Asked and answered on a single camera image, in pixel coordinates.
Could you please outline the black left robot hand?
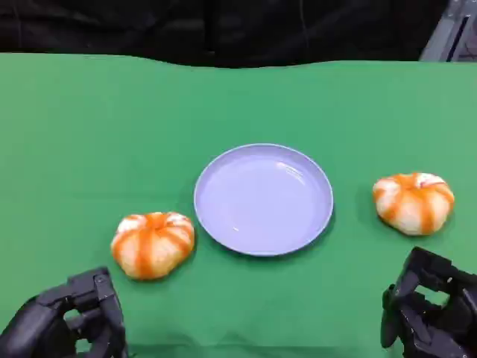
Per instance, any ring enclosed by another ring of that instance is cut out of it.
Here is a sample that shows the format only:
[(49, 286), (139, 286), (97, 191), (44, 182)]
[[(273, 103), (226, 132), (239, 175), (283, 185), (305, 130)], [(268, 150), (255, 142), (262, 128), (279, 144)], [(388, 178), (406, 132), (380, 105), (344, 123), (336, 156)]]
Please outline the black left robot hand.
[(27, 300), (1, 333), (2, 357), (128, 357), (109, 270), (95, 268)]

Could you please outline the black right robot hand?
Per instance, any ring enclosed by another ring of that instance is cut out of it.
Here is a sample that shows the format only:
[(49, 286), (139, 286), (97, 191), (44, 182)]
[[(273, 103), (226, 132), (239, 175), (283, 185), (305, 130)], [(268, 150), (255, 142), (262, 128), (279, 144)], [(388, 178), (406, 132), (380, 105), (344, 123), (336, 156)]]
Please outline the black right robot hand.
[(476, 276), (420, 247), (382, 295), (381, 346), (404, 357), (476, 356)]

